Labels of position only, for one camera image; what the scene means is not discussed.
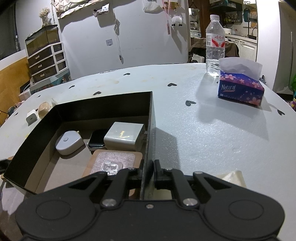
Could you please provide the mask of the wooden coaster with logo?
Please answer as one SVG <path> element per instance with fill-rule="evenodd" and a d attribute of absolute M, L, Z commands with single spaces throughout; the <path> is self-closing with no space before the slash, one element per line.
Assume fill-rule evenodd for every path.
<path fill-rule="evenodd" d="M 106 172 L 108 177 L 112 177 L 122 169 L 139 168 L 142 158 L 143 154 L 141 152 L 96 150 L 87 163 L 82 177 L 100 171 Z M 100 186 L 94 189 L 90 199 L 94 203 L 99 203 L 111 182 L 112 180 L 109 180 L 109 178 L 105 179 Z"/>

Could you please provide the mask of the gold earbuds case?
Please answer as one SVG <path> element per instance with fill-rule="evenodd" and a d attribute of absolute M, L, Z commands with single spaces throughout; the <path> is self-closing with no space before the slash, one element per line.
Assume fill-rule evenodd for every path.
<path fill-rule="evenodd" d="M 43 102 L 38 108 L 38 115 L 40 119 L 43 119 L 45 115 L 51 110 L 52 106 L 48 102 Z"/>

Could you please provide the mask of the white hanging bag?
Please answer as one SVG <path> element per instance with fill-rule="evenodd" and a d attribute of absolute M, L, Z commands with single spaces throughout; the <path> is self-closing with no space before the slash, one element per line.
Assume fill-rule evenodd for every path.
<path fill-rule="evenodd" d="M 163 11 L 163 8 L 156 1 L 142 1 L 144 8 L 143 11 L 149 14 L 158 14 Z"/>

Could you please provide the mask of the white round tape measure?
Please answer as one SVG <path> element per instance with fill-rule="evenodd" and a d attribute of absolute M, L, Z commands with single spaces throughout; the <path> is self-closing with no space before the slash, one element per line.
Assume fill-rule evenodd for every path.
<path fill-rule="evenodd" d="M 63 133 L 55 143 L 55 148 L 60 155 L 67 156 L 84 146 L 84 141 L 77 131 Z"/>

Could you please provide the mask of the large white charger cube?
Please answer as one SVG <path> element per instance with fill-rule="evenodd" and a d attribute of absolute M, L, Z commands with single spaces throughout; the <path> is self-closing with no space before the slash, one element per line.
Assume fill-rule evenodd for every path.
<path fill-rule="evenodd" d="M 108 150 L 139 152 L 144 142 L 144 133 L 144 124 L 114 122 L 103 140 Z"/>

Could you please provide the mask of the white plush sheep toy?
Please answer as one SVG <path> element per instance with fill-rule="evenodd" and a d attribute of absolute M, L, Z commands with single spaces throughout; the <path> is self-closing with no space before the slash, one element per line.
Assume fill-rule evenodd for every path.
<path fill-rule="evenodd" d="M 176 27 L 176 26 L 182 26 L 183 25 L 183 18 L 182 16 L 173 16 L 171 18 L 171 26 Z"/>

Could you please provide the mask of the black smartwatch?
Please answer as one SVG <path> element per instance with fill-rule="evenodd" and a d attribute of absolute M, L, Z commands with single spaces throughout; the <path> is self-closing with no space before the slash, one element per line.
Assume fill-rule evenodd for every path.
<path fill-rule="evenodd" d="M 90 139 L 87 143 L 87 146 L 90 150 L 96 150 L 96 149 L 104 149 L 105 143 L 104 143 L 104 136 L 105 134 L 101 131 L 94 131 Z"/>

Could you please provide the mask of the black box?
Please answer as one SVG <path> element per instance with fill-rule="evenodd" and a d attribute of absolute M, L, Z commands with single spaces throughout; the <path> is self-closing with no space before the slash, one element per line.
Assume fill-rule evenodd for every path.
<path fill-rule="evenodd" d="M 4 178 L 21 192 L 42 193 L 42 180 L 55 152 L 55 141 L 65 131 L 87 136 L 115 121 L 142 123 L 147 130 L 143 160 L 154 149 L 152 92 L 126 93 L 58 104 L 37 124 L 19 147 Z"/>

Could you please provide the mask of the glass fish tank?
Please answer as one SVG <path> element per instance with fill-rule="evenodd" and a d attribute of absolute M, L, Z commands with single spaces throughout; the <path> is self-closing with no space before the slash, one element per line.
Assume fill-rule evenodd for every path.
<path fill-rule="evenodd" d="M 27 48 L 27 54 L 30 57 L 37 51 L 43 49 L 49 44 L 54 44 L 60 42 L 58 26 L 57 25 L 47 25 L 42 27 L 40 30 L 32 33 L 27 39 L 25 39 L 25 44 Z"/>

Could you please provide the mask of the dried flower vase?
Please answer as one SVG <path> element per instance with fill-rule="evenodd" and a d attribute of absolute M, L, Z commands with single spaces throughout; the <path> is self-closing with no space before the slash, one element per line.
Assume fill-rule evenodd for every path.
<path fill-rule="evenodd" d="M 49 8 L 42 8 L 42 10 L 39 12 L 39 18 L 42 20 L 43 27 L 51 24 L 51 18 L 48 17 L 49 13 Z"/>

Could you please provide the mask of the white drawer cabinet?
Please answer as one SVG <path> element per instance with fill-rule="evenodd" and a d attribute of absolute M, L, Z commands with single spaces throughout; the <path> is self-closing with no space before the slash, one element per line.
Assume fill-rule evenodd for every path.
<path fill-rule="evenodd" d="M 27 56 L 27 60 L 34 83 L 57 76 L 69 69 L 62 42 L 49 44 L 31 56 Z"/>

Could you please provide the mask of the small white charger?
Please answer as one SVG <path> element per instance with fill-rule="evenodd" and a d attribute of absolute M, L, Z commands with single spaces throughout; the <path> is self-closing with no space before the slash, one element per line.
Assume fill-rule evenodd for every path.
<path fill-rule="evenodd" d="M 36 122 L 37 120 L 38 120 L 38 112 L 35 109 L 27 113 L 26 122 L 29 126 L 34 122 Z"/>

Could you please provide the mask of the clear water bottle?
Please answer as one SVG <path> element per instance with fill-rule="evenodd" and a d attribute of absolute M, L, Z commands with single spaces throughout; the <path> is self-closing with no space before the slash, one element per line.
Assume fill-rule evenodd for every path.
<path fill-rule="evenodd" d="M 225 57 L 225 31 L 218 15 L 210 15 L 206 28 L 206 69 L 213 77 L 219 76 L 219 59 Z"/>

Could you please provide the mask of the carved wooden block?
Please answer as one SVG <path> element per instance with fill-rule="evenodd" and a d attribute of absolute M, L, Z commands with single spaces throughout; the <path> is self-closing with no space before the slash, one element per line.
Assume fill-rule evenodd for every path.
<path fill-rule="evenodd" d="M 6 178 L 4 177 L 4 173 L 7 170 L 10 162 L 12 161 L 14 156 L 8 157 L 6 159 L 1 159 L 0 160 L 0 175 L 1 175 L 1 179 L 6 182 Z"/>

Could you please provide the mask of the purple tissue box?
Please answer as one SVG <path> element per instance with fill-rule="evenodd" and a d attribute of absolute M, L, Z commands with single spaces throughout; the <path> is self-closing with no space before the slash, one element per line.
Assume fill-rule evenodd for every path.
<path fill-rule="evenodd" d="M 218 97 L 260 106 L 264 87 L 259 81 L 262 65 L 240 57 L 219 59 Z"/>

